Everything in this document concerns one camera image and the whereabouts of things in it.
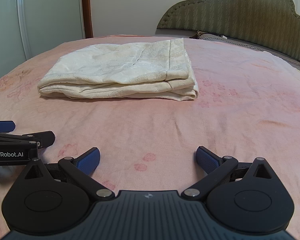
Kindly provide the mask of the cream white pants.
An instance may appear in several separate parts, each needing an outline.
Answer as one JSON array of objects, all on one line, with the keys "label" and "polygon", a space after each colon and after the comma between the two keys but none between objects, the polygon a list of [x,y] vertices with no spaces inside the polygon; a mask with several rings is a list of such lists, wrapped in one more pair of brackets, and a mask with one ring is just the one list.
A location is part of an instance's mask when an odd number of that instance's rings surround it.
[{"label": "cream white pants", "polygon": [[193,100],[199,88],[176,38],[156,42],[94,44],[58,59],[38,83],[42,96],[72,99],[163,98]]}]

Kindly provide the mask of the pink floral bed sheet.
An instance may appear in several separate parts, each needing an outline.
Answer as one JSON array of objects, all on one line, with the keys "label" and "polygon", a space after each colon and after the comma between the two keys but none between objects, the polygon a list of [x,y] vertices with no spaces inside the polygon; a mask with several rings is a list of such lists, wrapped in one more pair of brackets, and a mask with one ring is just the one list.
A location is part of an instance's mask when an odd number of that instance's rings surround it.
[{"label": "pink floral bed sheet", "polygon": [[101,152],[93,177],[113,191],[179,190],[203,177],[194,153],[204,146],[242,162],[264,157],[293,198],[288,231],[300,239],[300,72],[271,54],[227,43],[186,39],[199,95],[164,99],[44,98],[37,85],[56,61],[103,43],[155,42],[156,37],[108,36],[67,42],[0,79],[0,120],[15,134],[53,131],[47,163]]}]

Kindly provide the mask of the striped grey pillow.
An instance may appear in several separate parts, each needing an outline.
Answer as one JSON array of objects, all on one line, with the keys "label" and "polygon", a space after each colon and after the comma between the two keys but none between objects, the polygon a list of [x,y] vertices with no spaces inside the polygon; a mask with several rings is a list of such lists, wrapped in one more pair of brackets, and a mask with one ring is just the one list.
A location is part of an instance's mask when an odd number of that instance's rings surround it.
[{"label": "striped grey pillow", "polygon": [[300,61],[296,60],[282,52],[279,52],[277,50],[273,50],[258,44],[254,44],[251,42],[243,41],[243,40],[238,40],[235,38],[231,37],[226,37],[224,35],[216,35],[213,33],[208,33],[205,31],[197,31],[196,34],[191,36],[190,38],[192,39],[197,39],[197,40],[206,40],[206,41],[216,41],[216,42],[224,42],[228,44],[233,44],[236,46],[244,47],[244,48],[249,48],[252,50],[257,50],[257,51],[266,51],[269,52],[277,57],[280,57],[284,61],[288,62],[290,65],[292,65],[295,68],[298,68],[300,70]]}]

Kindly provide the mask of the green upholstered headboard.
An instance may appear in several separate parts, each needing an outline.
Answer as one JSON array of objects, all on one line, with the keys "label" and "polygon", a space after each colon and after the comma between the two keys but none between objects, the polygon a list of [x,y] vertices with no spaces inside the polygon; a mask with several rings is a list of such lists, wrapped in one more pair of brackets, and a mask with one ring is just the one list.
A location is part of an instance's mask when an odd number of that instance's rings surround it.
[{"label": "green upholstered headboard", "polygon": [[171,6],[157,28],[221,34],[300,61],[300,15],[293,0],[185,0]]}]

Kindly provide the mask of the brown wooden door frame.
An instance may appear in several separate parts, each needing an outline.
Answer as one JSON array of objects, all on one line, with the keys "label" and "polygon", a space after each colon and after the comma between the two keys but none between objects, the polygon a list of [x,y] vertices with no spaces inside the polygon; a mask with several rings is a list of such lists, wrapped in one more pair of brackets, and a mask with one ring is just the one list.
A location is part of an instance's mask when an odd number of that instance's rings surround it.
[{"label": "brown wooden door frame", "polygon": [[91,2],[90,0],[81,0],[82,16],[85,38],[93,38],[93,24],[91,19]]}]

